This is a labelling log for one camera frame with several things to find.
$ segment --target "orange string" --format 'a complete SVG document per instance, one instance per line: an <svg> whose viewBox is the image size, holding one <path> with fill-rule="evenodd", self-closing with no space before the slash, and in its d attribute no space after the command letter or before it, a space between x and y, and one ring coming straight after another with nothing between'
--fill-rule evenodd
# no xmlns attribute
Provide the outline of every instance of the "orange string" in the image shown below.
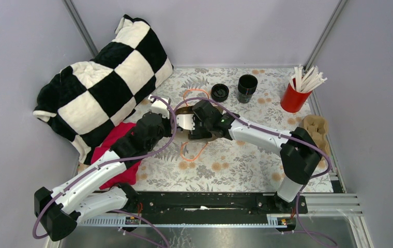
<svg viewBox="0 0 393 248"><path fill-rule="evenodd" d="M207 91L205 91L205 90L203 90L203 89L188 89L188 90L184 91L183 100L186 99L186 94L189 93L189 92L191 92L191 91L202 91L202 92L206 93L208 99L210 98L210 97L209 97L209 93L207 93Z"/></svg>
<svg viewBox="0 0 393 248"><path fill-rule="evenodd" d="M180 156L181 156L184 160L186 160L186 161L188 161L188 162L193 162L193 161L195 161L195 160L201 155L201 153L202 153L203 150L207 147L207 145L209 144L209 143L207 142L206 145L204 145L204 147L201 149L201 151L198 152L198 155L196 155L195 158L193 158L193 159L186 159L186 157L184 157L184 154L183 154L183 149L184 149L184 146L187 145L187 143L188 143L188 142L184 142L184 143L182 144L182 147L180 148Z"/></svg>

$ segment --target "floral tablecloth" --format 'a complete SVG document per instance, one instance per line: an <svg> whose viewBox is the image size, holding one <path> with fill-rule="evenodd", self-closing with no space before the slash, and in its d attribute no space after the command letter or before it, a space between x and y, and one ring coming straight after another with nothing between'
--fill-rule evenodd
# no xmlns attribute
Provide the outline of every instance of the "floral tablecloth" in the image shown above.
<svg viewBox="0 0 393 248"><path fill-rule="evenodd" d="M289 68L177 68L153 94L170 97L171 105L175 107L183 100L187 89L199 88L210 92L213 85L222 83L230 89L229 97L222 105L232 112L265 126L294 130L311 111L308 103L294 114L280 106L280 97L293 73L294 70ZM247 104L236 99L237 82L244 74L254 74L259 80L258 88ZM206 97L199 91L186 95L187 98L195 96ZM144 100L125 122L136 122L149 107L149 101ZM198 159L187 162L180 156L180 147L186 141L177 137L165 151L144 159L134 188L138 191L275 192L285 176L277 155L242 141L216 139L208 144ZM162 139L155 149L166 142L167 138ZM204 144L190 142L184 148L184 155L194 158ZM320 163L315 173L324 169L325 164ZM312 179L305 192L332 192L329 176Z"/></svg>

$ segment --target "white square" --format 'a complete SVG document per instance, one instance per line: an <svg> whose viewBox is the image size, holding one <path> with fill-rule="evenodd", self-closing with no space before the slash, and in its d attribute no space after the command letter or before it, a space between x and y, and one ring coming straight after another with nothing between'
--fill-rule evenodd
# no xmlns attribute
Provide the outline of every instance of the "white square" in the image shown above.
<svg viewBox="0 0 393 248"><path fill-rule="evenodd" d="M75 75L87 89L93 87L113 71L113 69L93 61L78 62L71 65L71 67L73 68L73 75Z"/></svg>
<svg viewBox="0 0 393 248"><path fill-rule="evenodd" d="M78 134L86 134L109 119L88 91L59 108L58 113Z"/></svg>
<svg viewBox="0 0 393 248"><path fill-rule="evenodd" d="M164 65L156 72L156 88L163 83L172 74L172 64L169 58L166 59Z"/></svg>
<svg viewBox="0 0 393 248"><path fill-rule="evenodd" d="M119 125L119 123L121 123L129 114L131 114L131 111L135 108L136 105L137 104L134 97L125 103L125 105L110 118L114 126Z"/></svg>
<svg viewBox="0 0 393 248"><path fill-rule="evenodd" d="M143 55L134 50L114 69L135 95L154 76L154 71Z"/></svg>
<svg viewBox="0 0 393 248"><path fill-rule="evenodd" d="M149 29L150 26L148 24L142 21L135 22L132 25L124 26L112 41L123 43L135 49L140 41L145 38Z"/></svg>
<svg viewBox="0 0 393 248"><path fill-rule="evenodd" d="M87 158L87 154L92 150L92 148L89 147L79 135L74 137L72 145L79 152L79 161L84 162Z"/></svg>

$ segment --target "metal post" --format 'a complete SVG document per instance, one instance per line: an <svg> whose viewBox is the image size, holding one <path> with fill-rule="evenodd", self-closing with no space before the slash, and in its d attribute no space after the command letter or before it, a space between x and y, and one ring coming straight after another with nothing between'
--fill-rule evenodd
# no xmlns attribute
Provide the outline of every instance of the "metal post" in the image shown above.
<svg viewBox="0 0 393 248"><path fill-rule="evenodd" d="M63 0L63 3L66 6L67 11L69 12L70 16L72 17L73 22L75 23L76 27L78 28L79 33L81 33L82 39L84 39L84 42L87 45L88 49L90 50L92 56L95 57L98 54L98 49L96 48L96 45L93 42L92 37L88 33L87 28L85 27L84 23L82 22L82 19L79 16L79 13L76 10L76 7L74 6L72 0Z"/></svg>
<svg viewBox="0 0 393 248"><path fill-rule="evenodd" d="M326 27L323 30L323 33L321 34L317 44L314 47L314 50L312 50L311 55L309 56L308 60L305 63L305 71L308 71L311 69L312 65L315 62L315 59L320 52L321 47L323 46L324 42L326 41L327 37L329 36L330 31L334 27L338 17L340 16L341 12L343 11L344 7L346 4L349 2L349 0L340 0L330 16L329 22L327 23Z"/></svg>

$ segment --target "checkered blanket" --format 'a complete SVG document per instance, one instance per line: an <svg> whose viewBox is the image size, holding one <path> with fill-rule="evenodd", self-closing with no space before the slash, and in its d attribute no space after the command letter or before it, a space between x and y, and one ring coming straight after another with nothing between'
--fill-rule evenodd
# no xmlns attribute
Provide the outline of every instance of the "checkered blanket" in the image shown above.
<svg viewBox="0 0 393 248"><path fill-rule="evenodd" d="M93 151L173 70L149 24L125 15L116 38L91 61L63 69L38 95L33 114L71 141L79 161Z"/></svg>

